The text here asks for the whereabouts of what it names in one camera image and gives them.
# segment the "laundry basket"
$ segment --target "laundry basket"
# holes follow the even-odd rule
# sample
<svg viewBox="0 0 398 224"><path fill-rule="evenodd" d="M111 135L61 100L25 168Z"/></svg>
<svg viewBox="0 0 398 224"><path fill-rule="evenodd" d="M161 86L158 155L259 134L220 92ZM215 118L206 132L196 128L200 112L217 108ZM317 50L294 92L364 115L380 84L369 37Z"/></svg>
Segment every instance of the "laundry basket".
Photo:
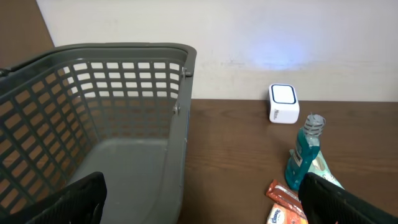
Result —
<svg viewBox="0 0 398 224"><path fill-rule="evenodd" d="M181 44L57 47L0 71L0 218L92 172L102 223L173 223L196 51Z"/></svg>

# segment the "candy wrapper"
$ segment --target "candy wrapper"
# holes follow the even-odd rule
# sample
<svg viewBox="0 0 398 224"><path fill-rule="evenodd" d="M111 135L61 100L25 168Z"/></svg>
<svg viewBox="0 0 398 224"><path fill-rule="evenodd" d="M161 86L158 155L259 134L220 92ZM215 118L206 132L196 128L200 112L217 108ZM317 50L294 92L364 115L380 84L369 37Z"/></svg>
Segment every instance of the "candy wrapper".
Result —
<svg viewBox="0 0 398 224"><path fill-rule="evenodd" d="M303 218L306 218L299 197L287 187L278 183L277 180L272 181L266 195L279 205L290 209Z"/></svg>
<svg viewBox="0 0 398 224"><path fill-rule="evenodd" d="M268 215L267 224L308 224L308 221L275 203Z"/></svg>

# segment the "brown tabletop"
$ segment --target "brown tabletop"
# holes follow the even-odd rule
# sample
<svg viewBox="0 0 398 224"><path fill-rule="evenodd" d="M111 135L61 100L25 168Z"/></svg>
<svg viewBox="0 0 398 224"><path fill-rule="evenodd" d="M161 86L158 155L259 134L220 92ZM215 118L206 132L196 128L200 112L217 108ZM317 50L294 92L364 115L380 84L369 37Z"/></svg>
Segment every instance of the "brown tabletop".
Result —
<svg viewBox="0 0 398 224"><path fill-rule="evenodd" d="M326 118L321 150L342 186L398 216L398 103L301 101L296 124L272 124L263 101L193 100L179 223L265 223L264 195L309 113Z"/></svg>

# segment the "white container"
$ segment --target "white container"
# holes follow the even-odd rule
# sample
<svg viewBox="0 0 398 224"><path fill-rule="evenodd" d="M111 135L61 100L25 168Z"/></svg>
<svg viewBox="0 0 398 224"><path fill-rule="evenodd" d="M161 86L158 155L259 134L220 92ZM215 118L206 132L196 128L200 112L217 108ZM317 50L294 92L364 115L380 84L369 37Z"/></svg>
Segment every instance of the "white container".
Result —
<svg viewBox="0 0 398 224"><path fill-rule="evenodd" d="M267 95L269 120L273 123L294 124L299 118L299 99L293 86L272 84Z"/></svg>

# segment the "bottle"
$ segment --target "bottle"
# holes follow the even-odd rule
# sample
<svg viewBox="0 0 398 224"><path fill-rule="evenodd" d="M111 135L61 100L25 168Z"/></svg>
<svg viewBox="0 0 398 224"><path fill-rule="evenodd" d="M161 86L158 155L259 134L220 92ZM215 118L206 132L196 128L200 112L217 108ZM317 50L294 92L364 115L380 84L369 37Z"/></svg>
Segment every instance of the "bottle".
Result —
<svg viewBox="0 0 398 224"><path fill-rule="evenodd" d="M325 126L325 119L320 115L310 114L297 133L296 148L287 162L285 178L292 190L298 190L304 175L320 150L319 136Z"/></svg>

